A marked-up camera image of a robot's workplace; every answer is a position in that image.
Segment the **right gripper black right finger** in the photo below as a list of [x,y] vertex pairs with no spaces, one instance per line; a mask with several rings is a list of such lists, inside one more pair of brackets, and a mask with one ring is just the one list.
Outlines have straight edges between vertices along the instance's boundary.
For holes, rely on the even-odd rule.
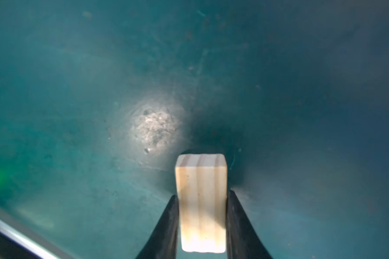
[[272,259],[233,190],[226,203],[226,251],[228,259]]

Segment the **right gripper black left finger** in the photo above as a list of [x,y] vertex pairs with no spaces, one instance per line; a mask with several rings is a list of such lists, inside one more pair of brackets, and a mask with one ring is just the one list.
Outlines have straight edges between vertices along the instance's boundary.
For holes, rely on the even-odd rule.
[[167,203],[147,243],[137,259],[175,259],[179,227],[178,197],[173,195]]

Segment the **short wood block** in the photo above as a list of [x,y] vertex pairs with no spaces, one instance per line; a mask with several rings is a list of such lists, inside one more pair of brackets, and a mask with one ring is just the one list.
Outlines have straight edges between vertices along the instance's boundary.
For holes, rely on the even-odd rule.
[[228,166],[223,154],[182,154],[175,166],[182,249],[226,251]]

